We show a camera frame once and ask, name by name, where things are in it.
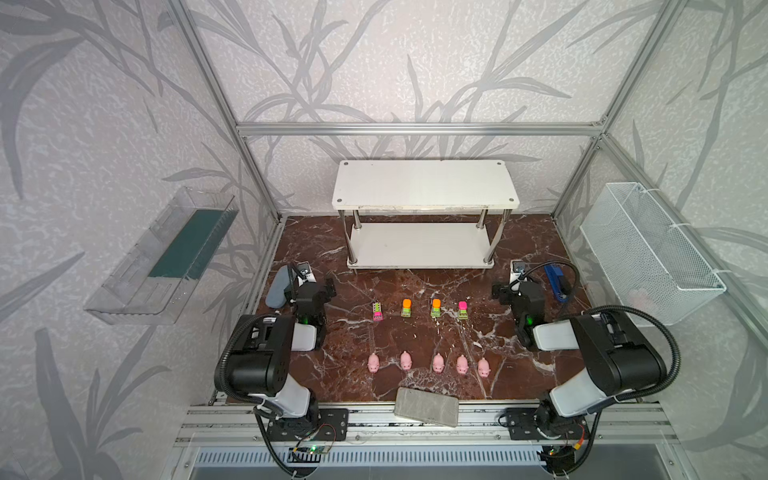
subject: metal grate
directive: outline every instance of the metal grate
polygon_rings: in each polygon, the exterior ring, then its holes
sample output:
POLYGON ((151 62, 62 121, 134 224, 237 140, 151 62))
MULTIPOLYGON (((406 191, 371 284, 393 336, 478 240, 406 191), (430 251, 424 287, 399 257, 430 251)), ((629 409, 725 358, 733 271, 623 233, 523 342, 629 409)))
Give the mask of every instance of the metal grate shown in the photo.
MULTIPOLYGON (((287 465, 292 463, 290 448, 279 447, 278 455, 287 465)), ((319 465, 332 467, 386 467, 386 466, 451 466, 451 465, 543 465, 538 457, 540 446, 535 445, 412 445, 363 446, 338 445, 330 453, 319 456, 319 465)), ((300 455, 308 460, 310 455, 300 455)), ((273 467, 266 447, 203 447, 197 456, 196 467, 273 467)))

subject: brown marble surface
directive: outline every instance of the brown marble surface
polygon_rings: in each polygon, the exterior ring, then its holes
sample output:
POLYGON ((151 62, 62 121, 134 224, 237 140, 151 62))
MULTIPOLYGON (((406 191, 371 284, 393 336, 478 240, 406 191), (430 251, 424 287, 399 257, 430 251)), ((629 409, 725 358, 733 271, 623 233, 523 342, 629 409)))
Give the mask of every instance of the brown marble surface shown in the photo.
MULTIPOLYGON (((495 232, 500 219, 491 215, 486 228, 495 232)), ((430 222, 476 221, 467 216, 363 217, 366 221, 430 222)), ((351 229, 351 219, 347 219, 351 229)), ((293 353, 290 373, 311 388, 321 402, 394 400, 399 386, 456 396, 460 399, 535 399, 570 379, 584 366, 575 351, 530 353, 515 336, 509 307, 490 299, 491 284, 509 278, 509 260, 529 264, 567 259, 565 248, 548 215, 513 215, 489 270, 351 270, 338 217, 291 217, 277 249, 267 286, 289 261, 308 261, 319 282, 336 280, 338 295, 326 305, 328 334, 316 352, 293 353), (413 302, 412 316, 400 316, 402 300, 413 302), (432 298, 442 301, 442 316, 429 316, 432 298), (382 303, 384 320, 372 320, 371 303, 382 303), (468 303, 469 320, 457 320, 458 302, 468 303), (413 368, 404 372, 400 353, 407 350, 413 368), (432 371, 432 357, 445 357, 445 371, 432 371), (381 362, 377 373, 367 368, 368 356, 381 362), (456 372, 456 359, 467 357, 469 372, 456 372), (485 357, 491 366, 487 379, 477 373, 485 357)), ((543 269, 532 276, 546 283, 543 269)), ((588 306, 582 288, 560 312, 561 305, 547 285, 548 318, 588 306)), ((260 300, 258 313, 270 310, 260 300)))

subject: toy figurine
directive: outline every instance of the toy figurine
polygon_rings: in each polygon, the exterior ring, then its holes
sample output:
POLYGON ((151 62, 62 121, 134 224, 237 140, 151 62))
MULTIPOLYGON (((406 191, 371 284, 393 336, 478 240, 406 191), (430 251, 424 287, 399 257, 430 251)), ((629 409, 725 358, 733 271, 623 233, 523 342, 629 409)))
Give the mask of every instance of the toy figurine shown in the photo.
POLYGON ((445 360, 442 358, 442 355, 439 353, 435 355, 435 358, 432 360, 432 370, 435 373, 442 373, 442 371, 445 369, 445 360))
POLYGON ((382 315, 382 304, 378 300, 373 300, 373 320, 375 322, 384 320, 384 315, 382 315))
POLYGON ((432 318, 440 316, 440 299, 434 299, 432 301, 432 311, 429 313, 432 318))
POLYGON ((478 373, 484 379, 487 379, 491 375, 491 366, 488 364, 488 360, 485 357, 481 358, 478 362, 478 373))
POLYGON ((460 355, 456 360, 456 372, 466 375, 469 371, 469 363, 467 363, 467 357, 460 355))
POLYGON ((469 315, 467 314, 467 303, 459 302, 458 303, 458 319, 466 320, 468 318, 469 318, 469 315))
POLYGON ((405 299, 402 301, 402 312, 400 316, 403 318, 410 318, 411 316, 411 300, 405 299))
POLYGON ((368 357, 368 371, 371 373, 379 371, 379 356, 375 353, 371 353, 371 356, 368 357))
POLYGON ((413 366, 413 360, 411 360, 411 354, 410 353, 403 352, 400 355, 400 366, 406 372, 411 369, 411 367, 413 366))

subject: white wire basket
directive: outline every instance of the white wire basket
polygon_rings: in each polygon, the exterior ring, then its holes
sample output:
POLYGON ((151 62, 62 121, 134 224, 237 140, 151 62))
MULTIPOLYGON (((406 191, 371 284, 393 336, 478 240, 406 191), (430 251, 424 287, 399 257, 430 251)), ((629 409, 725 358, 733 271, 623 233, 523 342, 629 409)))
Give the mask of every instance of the white wire basket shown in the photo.
POLYGON ((664 325, 725 291, 717 272, 641 184, 605 184, 581 232, 621 303, 664 325))

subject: clear plastic tray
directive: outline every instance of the clear plastic tray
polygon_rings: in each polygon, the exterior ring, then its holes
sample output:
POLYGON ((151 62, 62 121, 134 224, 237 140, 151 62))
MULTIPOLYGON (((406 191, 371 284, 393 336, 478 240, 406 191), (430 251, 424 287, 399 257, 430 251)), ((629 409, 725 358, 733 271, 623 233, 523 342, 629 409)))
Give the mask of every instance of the clear plastic tray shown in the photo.
POLYGON ((110 324, 175 323, 238 211, 232 194, 182 187, 85 310, 110 324))

